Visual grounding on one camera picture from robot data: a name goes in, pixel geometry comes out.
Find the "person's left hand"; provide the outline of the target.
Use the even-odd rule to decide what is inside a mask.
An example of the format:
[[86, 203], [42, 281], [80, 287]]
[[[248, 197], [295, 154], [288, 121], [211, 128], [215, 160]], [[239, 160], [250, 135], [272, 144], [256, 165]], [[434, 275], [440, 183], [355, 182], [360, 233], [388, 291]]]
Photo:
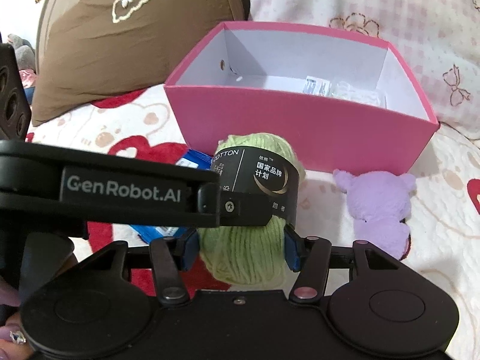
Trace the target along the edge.
[[4, 279], [1, 279], [1, 306], [5, 306], [7, 311], [15, 311], [4, 322], [1, 322], [1, 359], [29, 359], [33, 351], [24, 339], [19, 312], [19, 294]]

